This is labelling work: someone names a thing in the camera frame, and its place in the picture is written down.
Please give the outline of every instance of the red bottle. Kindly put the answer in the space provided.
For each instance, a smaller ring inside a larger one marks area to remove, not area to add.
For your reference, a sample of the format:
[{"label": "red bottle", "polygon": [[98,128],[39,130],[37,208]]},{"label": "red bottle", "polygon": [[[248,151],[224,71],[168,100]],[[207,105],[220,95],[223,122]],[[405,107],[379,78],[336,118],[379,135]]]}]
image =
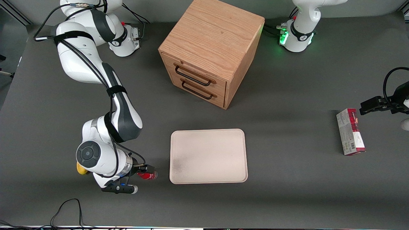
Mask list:
[{"label": "red bottle", "polygon": [[144,180],[154,180],[157,178],[157,172],[151,173],[137,173]]}]

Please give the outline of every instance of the drawer handle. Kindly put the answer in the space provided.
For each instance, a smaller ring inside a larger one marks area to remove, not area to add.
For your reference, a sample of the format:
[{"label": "drawer handle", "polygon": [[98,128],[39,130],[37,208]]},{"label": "drawer handle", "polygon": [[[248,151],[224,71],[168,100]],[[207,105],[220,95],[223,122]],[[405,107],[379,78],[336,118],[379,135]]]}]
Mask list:
[{"label": "drawer handle", "polygon": [[189,92],[192,92],[192,93],[198,95],[199,97],[203,97],[203,98],[206,99],[206,100],[210,100],[210,99],[213,97],[213,94],[210,94],[210,97],[206,97],[206,96],[204,96],[204,95],[202,95],[202,94],[200,94],[200,93],[198,93],[198,92],[196,92],[196,91],[194,91],[194,90],[192,90],[192,89],[189,89],[188,87],[184,86],[185,83],[186,83],[185,81],[182,82],[182,87],[183,87],[185,90],[187,90],[187,91],[189,91]]},{"label": "drawer handle", "polygon": [[182,72],[179,72],[178,69],[179,69],[179,66],[177,65],[176,68],[175,68],[175,71],[176,71],[177,74],[182,75],[182,76],[186,77],[187,79],[192,80],[192,81],[194,81],[194,82],[196,82],[196,83],[198,83],[198,84],[200,84],[200,85],[202,85],[202,86],[209,86],[210,83],[211,83],[211,81],[209,81],[209,82],[207,82],[207,83],[198,81],[198,80],[194,79],[193,77],[189,77],[189,76],[187,76],[186,74],[184,74],[184,73],[182,73]]}]

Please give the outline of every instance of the plastic tray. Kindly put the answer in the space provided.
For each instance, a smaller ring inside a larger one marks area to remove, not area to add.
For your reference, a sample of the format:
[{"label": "plastic tray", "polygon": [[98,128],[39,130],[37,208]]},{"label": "plastic tray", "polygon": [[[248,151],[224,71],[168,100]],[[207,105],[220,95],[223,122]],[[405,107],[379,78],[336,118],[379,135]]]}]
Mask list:
[{"label": "plastic tray", "polygon": [[169,178],[173,184],[240,183],[247,180],[241,129],[175,131]]}]

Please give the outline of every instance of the gray table surface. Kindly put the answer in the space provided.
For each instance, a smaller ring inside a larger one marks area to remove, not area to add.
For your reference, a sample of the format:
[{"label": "gray table surface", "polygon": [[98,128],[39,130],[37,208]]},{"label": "gray table surface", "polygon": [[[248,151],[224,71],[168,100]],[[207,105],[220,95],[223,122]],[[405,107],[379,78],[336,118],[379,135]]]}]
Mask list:
[{"label": "gray table surface", "polygon": [[[108,111],[108,97],[101,85],[69,78],[51,41],[29,39],[0,112],[0,219],[47,224],[64,200],[79,198],[90,225],[409,228],[409,132],[399,126],[406,116],[360,116],[367,152],[352,157],[342,154],[335,119],[381,95],[385,74],[408,65],[401,13],[322,19],[312,45],[298,54],[263,33],[228,110],[172,85],[157,48],[173,25],[147,25],[142,48],[126,58],[98,47],[144,122],[125,145],[159,173],[155,181],[131,178],[135,195],[101,192],[92,176],[76,172],[82,125]],[[407,79],[397,72],[389,90]],[[246,134],[246,182],[170,182],[173,131],[229,128]],[[56,223],[76,225],[77,218],[69,203]]]}]

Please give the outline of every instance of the red and white box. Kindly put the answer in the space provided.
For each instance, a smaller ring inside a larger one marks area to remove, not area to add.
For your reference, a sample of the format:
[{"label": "red and white box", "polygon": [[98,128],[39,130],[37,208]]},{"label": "red and white box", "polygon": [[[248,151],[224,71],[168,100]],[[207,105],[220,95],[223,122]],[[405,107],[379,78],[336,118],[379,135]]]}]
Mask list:
[{"label": "red and white box", "polygon": [[337,114],[339,133],[341,134],[344,155],[352,156],[365,152],[364,142],[358,129],[357,110],[347,108]]}]

